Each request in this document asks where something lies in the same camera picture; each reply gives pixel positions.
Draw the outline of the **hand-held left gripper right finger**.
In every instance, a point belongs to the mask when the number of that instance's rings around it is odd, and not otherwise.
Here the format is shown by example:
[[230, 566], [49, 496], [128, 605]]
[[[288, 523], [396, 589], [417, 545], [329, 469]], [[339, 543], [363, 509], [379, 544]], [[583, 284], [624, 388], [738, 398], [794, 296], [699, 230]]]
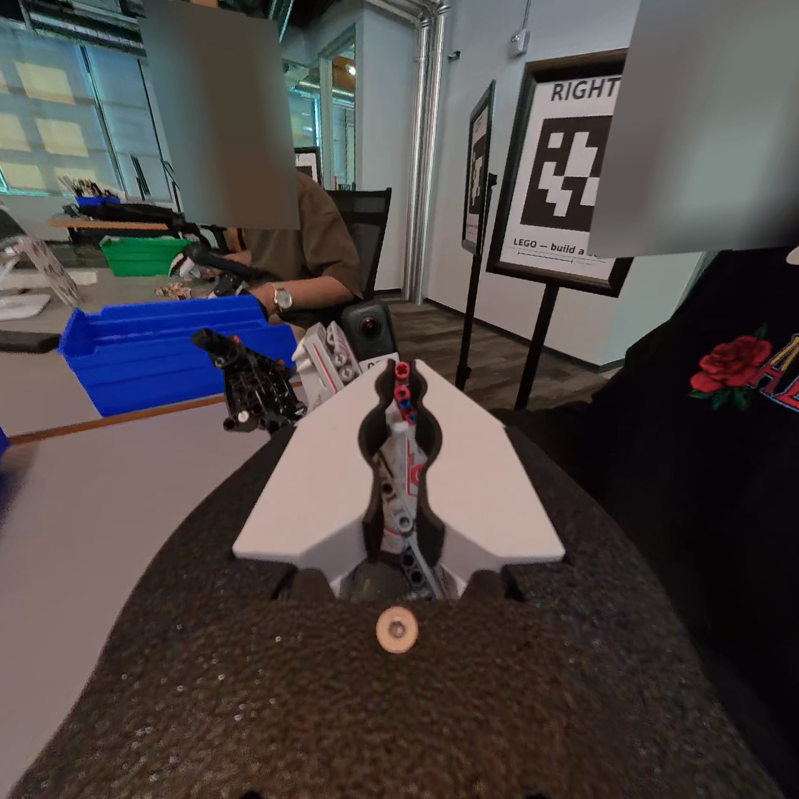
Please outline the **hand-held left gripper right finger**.
[[559, 563], [566, 549], [527, 474], [522, 440], [423, 361], [408, 385], [418, 474], [417, 542], [462, 596], [475, 574]]

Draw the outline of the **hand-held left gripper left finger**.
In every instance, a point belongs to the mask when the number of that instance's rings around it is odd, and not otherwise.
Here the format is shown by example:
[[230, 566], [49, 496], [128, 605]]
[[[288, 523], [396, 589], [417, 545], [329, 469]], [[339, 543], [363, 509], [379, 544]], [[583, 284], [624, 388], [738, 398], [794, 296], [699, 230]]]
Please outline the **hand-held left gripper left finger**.
[[396, 360], [375, 365], [294, 428], [233, 544], [239, 560], [320, 573], [338, 598], [365, 596], [385, 533], [375, 457], [388, 437]]

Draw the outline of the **black grey toy brick vehicle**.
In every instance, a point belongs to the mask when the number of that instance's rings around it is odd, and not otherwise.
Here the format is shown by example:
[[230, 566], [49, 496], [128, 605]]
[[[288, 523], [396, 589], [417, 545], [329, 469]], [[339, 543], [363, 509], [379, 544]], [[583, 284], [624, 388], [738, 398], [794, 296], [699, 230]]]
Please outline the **black grey toy brick vehicle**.
[[[308, 329], [293, 355], [295, 370], [244, 346], [235, 335], [205, 328], [192, 341], [223, 374], [229, 432], [292, 434], [312, 411], [367, 372], [334, 322]], [[386, 410], [388, 437], [375, 457], [384, 479], [385, 533], [379, 561], [363, 566], [365, 596], [359, 599], [457, 597], [446, 575], [425, 563], [417, 542], [418, 474], [425, 457], [414, 439], [410, 374], [411, 365], [396, 363], [394, 399]]]

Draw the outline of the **neighbouring grey desk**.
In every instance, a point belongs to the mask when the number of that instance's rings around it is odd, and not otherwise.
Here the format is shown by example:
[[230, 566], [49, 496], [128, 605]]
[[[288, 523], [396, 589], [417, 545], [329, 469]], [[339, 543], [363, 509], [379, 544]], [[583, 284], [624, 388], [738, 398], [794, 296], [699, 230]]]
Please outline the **neighbouring grey desk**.
[[[97, 283], [81, 287], [83, 308], [94, 313], [106, 305], [132, 305], [155, 300], [155, 277], [117, 278], [97, 265]], [[225, 409], [223, 395], [101, 417], [65, 360], [56, 352], [32, 355], [2, 353], [2, 430], [12, 445], [30, 444], [77, 432], [149, 419], [164, 414], [212, 407]]]

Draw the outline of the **black office chair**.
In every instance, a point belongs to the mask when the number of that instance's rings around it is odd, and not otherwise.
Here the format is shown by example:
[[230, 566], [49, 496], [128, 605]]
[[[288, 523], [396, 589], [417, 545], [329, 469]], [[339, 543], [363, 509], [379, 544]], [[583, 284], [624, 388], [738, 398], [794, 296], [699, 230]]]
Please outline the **black office chair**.
[[360, 259], [362, 299], [374, 298], [375, 281], [390, 213], [392, 189], [327, 190], [355, 244]]

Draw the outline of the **small framed marker sign stand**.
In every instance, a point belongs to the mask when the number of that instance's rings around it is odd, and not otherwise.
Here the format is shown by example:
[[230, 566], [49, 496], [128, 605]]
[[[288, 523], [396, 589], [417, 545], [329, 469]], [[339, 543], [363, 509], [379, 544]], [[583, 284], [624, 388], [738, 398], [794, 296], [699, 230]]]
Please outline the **small framed marker sign stand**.
[[496, 81], [491, 81], [474, 106], [468, 125], [467, 170], [464, 193], [462, 248], [471, 256], [466, 311], [455, 373], [455, 386], [463, 391], [471, 375], [468, 358], [474, 326], [474, 312], [484, 253], [485, 229], [497, 176], [489, 169]]

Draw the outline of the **green plastic bin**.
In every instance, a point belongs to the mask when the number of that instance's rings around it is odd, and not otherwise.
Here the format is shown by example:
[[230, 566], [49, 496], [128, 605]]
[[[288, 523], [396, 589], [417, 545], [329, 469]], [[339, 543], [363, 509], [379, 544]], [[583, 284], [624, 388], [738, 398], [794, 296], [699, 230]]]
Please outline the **green plastic bin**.
[[189, 241], [167, 237], [104, 237], [99, 246], [117, 277], [168, 275]]

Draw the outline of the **large framed marker sign stand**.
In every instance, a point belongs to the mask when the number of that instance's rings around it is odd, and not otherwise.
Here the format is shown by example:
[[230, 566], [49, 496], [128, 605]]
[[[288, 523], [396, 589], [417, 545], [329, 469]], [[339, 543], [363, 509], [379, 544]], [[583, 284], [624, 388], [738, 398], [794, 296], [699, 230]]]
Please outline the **large framed marker sign stand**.
[[524, 67], [486, 272], [544, 286], [514, 403], [531, 397], [560, 289], [618, 297], [632, 257], [588, 245], [628, 49]]

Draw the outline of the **small blue tool bin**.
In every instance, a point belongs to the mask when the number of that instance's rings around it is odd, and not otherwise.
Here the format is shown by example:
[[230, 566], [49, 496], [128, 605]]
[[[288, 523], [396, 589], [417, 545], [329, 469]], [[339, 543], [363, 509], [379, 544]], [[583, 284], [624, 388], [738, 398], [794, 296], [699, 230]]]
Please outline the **small blue tool bin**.
[[105, 202], [112, 204], [123, 202], [122, 195], [116, 190], [102, 187], [88, 178], [61, 174], [57, 179], [76, 198], [78, 207], [98, 207]]

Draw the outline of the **black power adapter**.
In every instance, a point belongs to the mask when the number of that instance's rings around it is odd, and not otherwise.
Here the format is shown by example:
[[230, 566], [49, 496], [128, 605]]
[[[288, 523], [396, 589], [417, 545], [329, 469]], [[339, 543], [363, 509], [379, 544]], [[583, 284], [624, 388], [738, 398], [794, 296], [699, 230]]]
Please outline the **black power adapter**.
[[40, 355], [57, 350], [61, 335], [2, 330], [0, 332], [1, 353]]

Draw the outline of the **silver wall pipes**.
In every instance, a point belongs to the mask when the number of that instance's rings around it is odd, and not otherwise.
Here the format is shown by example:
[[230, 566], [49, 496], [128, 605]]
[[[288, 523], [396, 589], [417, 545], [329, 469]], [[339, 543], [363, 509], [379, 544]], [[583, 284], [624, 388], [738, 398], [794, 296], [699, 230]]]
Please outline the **silver wall pipes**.
[[419, 80], [412, 146], [413, 180], [409, 193], [404, 296], [424, 300], [427, 233], [430, 225], [439, 107], [442, 93], [447, 13], [450, 2], [417, 2]]

